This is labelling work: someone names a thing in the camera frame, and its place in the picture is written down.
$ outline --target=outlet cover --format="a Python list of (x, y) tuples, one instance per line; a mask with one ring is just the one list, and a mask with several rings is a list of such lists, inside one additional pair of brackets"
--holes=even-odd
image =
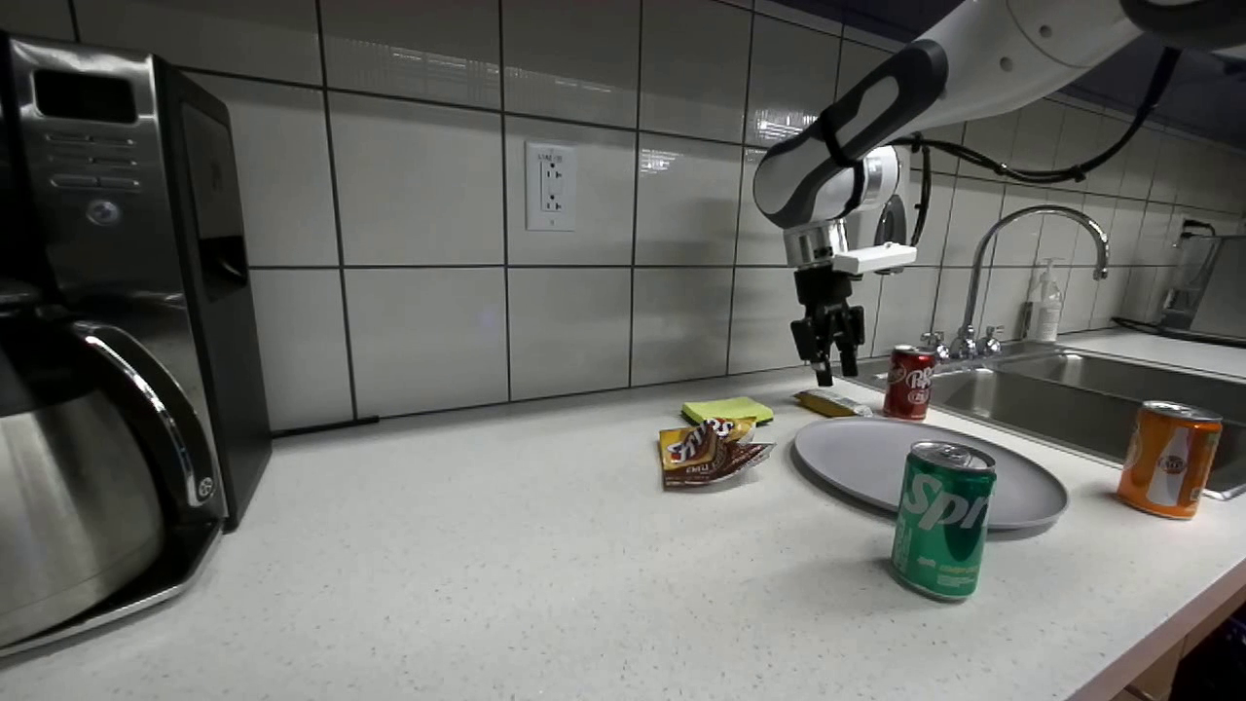
[(528, 228), (574, 228), (574, 148), (528, 144)]

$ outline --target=wall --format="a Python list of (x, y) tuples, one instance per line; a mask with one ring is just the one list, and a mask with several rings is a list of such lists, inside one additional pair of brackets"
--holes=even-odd
[[(746, 175), (776, 113), (831, 102), (882, 40), (770, 0), (0, 0), (0, 26), (159, 52), (234, 107), (259, 349), (281, 427), (796, 366), (779, 235)], [(940, 128), (1017, 163), (1097, 153), (1126, 115), (1065, 97)], [(524, 228), (524, 144), (580, 159), (574, 228)], [(1034, 259), (1062, 329), (1144, 314), (1183, 215), (1240, 228), (1240, 153), (1144, 128), (1079, 187), (934, 159), (918, 266), (869, 277), (869, 348), (955, 329), (970, 258), (1022, 203), (1086, 207), (991, 248), (979, 323)]]

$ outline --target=sink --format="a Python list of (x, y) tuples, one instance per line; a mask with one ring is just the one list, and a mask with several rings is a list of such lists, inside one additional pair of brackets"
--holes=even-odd
[[(887, 380), (887, 362), (863, 362), (869, 384)], [(1142, 400), (1183, 400), (1221, 416), (1206, 481), (1210, 497), (1246, 490), (1246, 384), (1091, 357), (1062, 348), (999, 354), (987, 366), (938, 366), (930, 403), (1026, 432), (1074, 453), (1126, 463)]]

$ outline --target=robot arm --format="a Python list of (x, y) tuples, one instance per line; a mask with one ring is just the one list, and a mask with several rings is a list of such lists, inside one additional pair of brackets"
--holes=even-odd
[(776, 144), (751, 198), (781, 228), (853, 209), (821, 191), (874, 144), (1031, 106), (1138, 40), (1116, 0), (965, 0), (874, 65), (794, 141)]
[(1142, 26), (1246, 58), (1229, 46), (1246, 40), (1240, 0), (962, 0), (764, 154), (751, 198), (781, 226), (805, 307), (789, 329), (821, 384), (829, 384), (829, 348), (839, 349), (843, 375), (857, 375), (863, 339), (859, 307), (850, 307), (857, 274), (914, 259), (905, 245), (850, 241), (850, 226), (859, 222), (850, 215), (859, 209), (882, 209), (882, 222), (899, 216), (901, 228), (892, 194), (901, 191), (905, 159), (882, 141), (1031, 106), (1121, 52)]

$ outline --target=soda can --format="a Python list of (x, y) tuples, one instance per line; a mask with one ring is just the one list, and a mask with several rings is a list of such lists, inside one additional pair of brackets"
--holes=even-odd
[(977, 446), (918, 440), (905, 453), (892, 542), (892, 573), (901, 586), (930, 601), (970, 601), (991, 486), (991, 455)]
[(934, 349), (899, 342), (892, 349), (882, 416), (925, 419), (930, 379), (934, 379)]
[(1144, 400), (1131, 419), (1116, 497), (1157, 516), (1195, 516), (1218, 436), (1221, 419), (1204, 409)]

